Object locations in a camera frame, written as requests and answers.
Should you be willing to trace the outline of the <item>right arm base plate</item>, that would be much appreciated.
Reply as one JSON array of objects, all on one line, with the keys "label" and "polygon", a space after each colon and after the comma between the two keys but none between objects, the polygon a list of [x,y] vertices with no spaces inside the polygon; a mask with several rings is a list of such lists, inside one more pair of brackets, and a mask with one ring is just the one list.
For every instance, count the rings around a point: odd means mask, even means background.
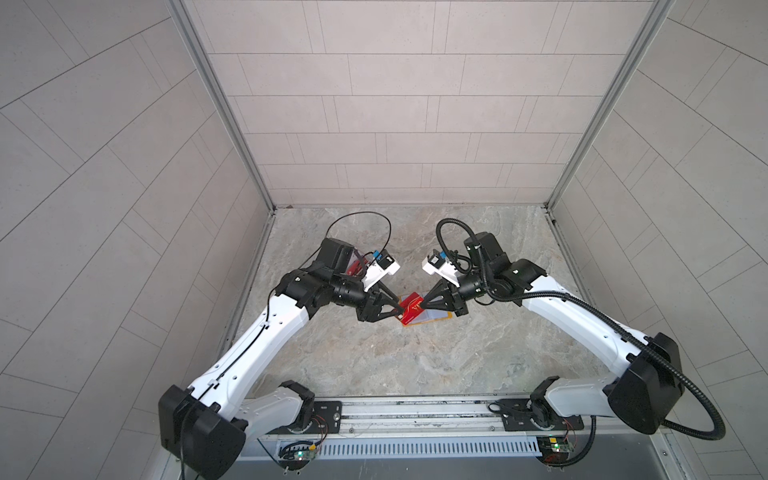
[{"label": "right arm base plate", "polygon": [[536,406],[529,398],[503,398],[488,404],[501,418],[506,432],[583,430],[580,416],[560,417],[550,407]]}]

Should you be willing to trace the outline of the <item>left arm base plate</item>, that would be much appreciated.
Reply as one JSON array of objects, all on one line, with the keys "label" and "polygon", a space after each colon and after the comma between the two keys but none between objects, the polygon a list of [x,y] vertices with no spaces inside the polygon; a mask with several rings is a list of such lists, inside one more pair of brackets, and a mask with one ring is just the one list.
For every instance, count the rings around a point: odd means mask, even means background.
[{"label": "left arm base plate", "polygon": [[283,426],[273,429],[269,435],[338,434],[341,429],[342,408],[341,401],[316,401],[305,428]]}]

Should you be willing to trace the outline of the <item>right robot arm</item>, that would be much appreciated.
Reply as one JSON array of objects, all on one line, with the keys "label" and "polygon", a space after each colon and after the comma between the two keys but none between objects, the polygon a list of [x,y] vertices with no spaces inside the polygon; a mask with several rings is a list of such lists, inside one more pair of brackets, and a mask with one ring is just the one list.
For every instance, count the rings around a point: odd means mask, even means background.
[{"label": "right robot arm", "polygon": [[613,319],[600,319],[537,264],[527,259],[510,261],[489,232],[466,239],[464,246],[469,253],[465,273],[444,252],[435,250],[425,257],[423,270],[440,279],[424,296],[423,308],[462,316],[473,299],[510,296],[514,304],[550,321],[586,347],[609,370],[602,377],[585,380],[545,379],[526,407],[537,427],[550,429],[558,417],[594,415],[618,418],[644,434],[658,430],[684,387],[622,335],[627,333],[678,366],[679,353],[669,337],[648,337]]}]

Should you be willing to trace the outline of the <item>red VIP card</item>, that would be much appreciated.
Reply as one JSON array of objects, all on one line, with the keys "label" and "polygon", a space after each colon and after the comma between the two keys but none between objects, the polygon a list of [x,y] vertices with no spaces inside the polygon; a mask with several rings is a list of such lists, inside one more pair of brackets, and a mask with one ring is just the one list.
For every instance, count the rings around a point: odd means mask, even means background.
[{"label": "red VIP card", "polygon": [[421,307],[423,298],[416,292],[411,293],[407,297],[404,297],[399,306],[403,309],[403,312],[399,316],[399,320],[403,326],[409,326],[413,324],[424,312]]}]

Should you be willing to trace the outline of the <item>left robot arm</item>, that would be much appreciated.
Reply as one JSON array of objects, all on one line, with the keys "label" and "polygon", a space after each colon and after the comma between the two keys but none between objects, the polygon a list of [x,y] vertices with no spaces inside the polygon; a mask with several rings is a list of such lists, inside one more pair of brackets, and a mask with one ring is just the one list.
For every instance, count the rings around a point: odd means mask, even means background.
[{"label": "left robot arm", "polygon": [[161,445],[180,461],[182,475],[219,479],[251,438],[282,427],[303,432],[312,425],[315,395],[295,381],[255,400],[246,396],[321,308],[348,306],[368,323],[402,313],[397,296],[382,282],[399,270],[397,261],[382,250],[363,275],[354,276],[347,272],[354,252],[347,242],[323,239],[316,259],[281,278],[258,319],[211,368],[188,387],[172,385],[161,396]]}]

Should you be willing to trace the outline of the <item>yellow leather card holder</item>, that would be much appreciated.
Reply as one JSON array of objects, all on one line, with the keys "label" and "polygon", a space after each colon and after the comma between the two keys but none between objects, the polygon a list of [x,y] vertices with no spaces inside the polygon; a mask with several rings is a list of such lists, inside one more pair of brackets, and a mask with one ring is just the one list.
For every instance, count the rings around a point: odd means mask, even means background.
[{"label": "yellow leather card holder", "polygon": [[435,321],[449,320],[454,317],[454,314],[449,311],[442,310],[424,310],[418,316],[416,316],[410,323],[410,326],[422,325]]}]

